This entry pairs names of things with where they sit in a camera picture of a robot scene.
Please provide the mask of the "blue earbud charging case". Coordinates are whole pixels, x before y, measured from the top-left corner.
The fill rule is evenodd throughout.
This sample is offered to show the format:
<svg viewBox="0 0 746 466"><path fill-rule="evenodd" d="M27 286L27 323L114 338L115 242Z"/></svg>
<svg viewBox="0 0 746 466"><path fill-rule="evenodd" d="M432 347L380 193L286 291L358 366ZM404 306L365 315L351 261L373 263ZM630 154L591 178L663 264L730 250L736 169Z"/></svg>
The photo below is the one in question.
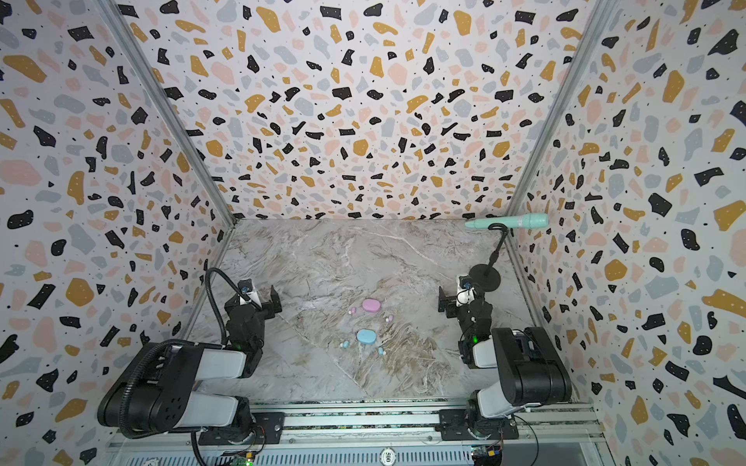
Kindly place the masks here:
<svg viewBox="0 0 746 466"><path fill-rule="evenodd" d="M361 329L356 335L357 341L361 345L374 345L377 341L377 333L371 329Z"/></svg>

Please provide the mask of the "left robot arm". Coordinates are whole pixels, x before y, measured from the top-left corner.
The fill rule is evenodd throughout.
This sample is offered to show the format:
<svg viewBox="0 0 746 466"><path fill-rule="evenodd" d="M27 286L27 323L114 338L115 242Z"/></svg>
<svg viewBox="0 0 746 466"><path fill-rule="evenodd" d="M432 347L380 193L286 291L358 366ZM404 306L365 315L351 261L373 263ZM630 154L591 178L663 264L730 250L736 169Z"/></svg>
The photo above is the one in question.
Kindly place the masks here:
<svg viewBox="0 0 746 466"><path fill-rule="evenodd" d="M243 380L263 356L266 320L282 312L277 290L266 302L248 280L227 303L223 345L171 339L147 343L97 408L100 425L135 440L166 433L201 433L238 445L262 433L248 398L197 391L206 381Z"/></svg>

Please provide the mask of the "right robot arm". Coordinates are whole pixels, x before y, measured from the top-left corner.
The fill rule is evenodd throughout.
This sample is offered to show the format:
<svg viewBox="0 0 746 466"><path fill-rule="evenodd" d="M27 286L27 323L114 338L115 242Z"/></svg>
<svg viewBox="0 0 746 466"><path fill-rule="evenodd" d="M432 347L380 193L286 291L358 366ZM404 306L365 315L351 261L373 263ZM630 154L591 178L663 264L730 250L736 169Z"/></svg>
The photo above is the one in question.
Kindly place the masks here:
<svg viewBox="0 0 746 466"><path fill-rule="evenodd" d="M497 372L497 381L474 391L465 408L439 412L436 430L443 440L514 440L514 415L571 400L568 371L544 328L493 327L493 306L475 285L453 296L438 292L439 312L455 318L462 328L462 362L471 369Z"/></svg>

